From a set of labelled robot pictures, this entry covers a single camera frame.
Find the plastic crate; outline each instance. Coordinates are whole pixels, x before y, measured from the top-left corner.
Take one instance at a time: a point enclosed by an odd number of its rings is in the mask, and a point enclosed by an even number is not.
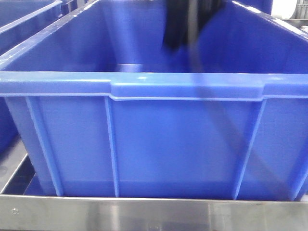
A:
[[[164,20],[164,1],[94,1],[0,57],[0,96],[44,192],[300,199],[307,33],[229,1],[173,53]]]
[[[59,19],[61,2],[52,0],[0,1],[0,54]],[[0,152],[17,134],[10,112],[0,99]]]

